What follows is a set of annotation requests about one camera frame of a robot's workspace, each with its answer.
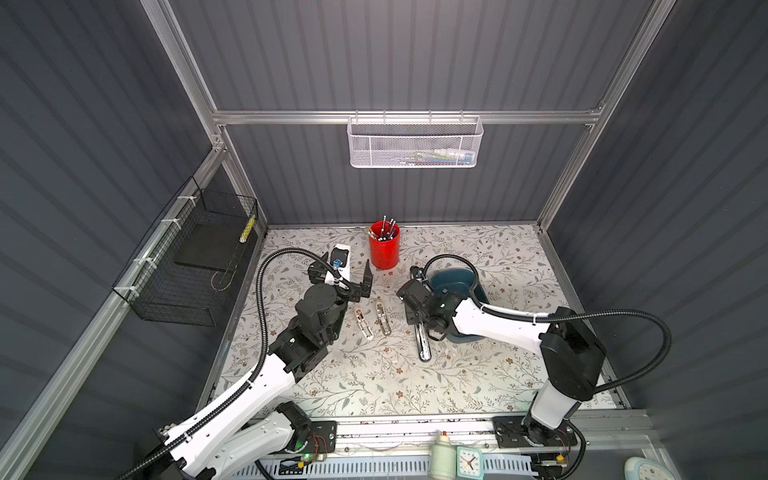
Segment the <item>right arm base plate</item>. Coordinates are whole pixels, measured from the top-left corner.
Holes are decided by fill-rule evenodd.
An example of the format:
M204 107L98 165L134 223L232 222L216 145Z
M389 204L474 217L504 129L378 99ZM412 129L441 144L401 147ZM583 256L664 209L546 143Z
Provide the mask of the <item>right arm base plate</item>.
M528 424L525 415L494 416L491 422L501 448L564 447L570 450L579 445L573 429L564 423L556 430L549 430L536 423Z

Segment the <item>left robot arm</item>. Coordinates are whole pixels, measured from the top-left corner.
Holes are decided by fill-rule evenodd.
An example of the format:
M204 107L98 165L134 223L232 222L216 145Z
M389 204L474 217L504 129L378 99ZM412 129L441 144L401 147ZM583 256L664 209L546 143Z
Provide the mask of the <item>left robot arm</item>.
M318 256L288 247L270 254L270 264L286 254L311 258L309 289L296 314L273 342L264 340L257 364L222 395L178 425L156 435L144 458L125 479L227 479L247 465L286 450L305 451L312 422L293 402L278 405L266 418L251 420L264 406L293 388L328 354L339 338L348 306L371 294L373 275L350 279L350 249L338 244Z

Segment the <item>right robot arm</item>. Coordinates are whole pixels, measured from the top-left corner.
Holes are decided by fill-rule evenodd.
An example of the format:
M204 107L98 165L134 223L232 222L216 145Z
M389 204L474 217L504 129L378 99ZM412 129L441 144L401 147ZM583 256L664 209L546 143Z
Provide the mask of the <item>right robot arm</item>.
M407 281L397 296L429 330L484 337L541 356L547 379L526 414L531 432L559 429L597 393L605 347L567 308L553 313L496 308L473 294L438 291L415 279Z

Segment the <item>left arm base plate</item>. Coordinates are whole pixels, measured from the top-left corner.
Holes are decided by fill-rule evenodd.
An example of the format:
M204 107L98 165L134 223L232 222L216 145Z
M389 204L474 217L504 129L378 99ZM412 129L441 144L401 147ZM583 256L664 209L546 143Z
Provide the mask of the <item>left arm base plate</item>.
M336 449L338 423L332 420L312 420L306 433L295 434L282 450L274 454L330 454Z

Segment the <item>teal plastic tray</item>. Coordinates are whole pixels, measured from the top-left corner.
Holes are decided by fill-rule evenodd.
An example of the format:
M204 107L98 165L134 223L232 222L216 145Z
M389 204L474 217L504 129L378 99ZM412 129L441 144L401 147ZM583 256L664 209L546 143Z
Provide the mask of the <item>teal plastic tray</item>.
M448 293L463 296L469 295L473 280L474 276L470 270L458 268L439 270L430 277L431 285L435 290L446 290ZM455 344L477 342L483 339L482 336L460 334L456 330L439 333L434 329L428 329L427 332L431 340L442 341L447 339Z

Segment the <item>pink eraser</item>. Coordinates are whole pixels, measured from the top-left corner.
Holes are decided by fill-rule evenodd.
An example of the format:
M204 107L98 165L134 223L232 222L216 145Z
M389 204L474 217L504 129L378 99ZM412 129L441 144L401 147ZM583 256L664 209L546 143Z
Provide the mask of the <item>pink eraser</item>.
M365 318L364 312L361 308L355 309L355 318L357 325L366 340L372 340L374 338L373 331Z

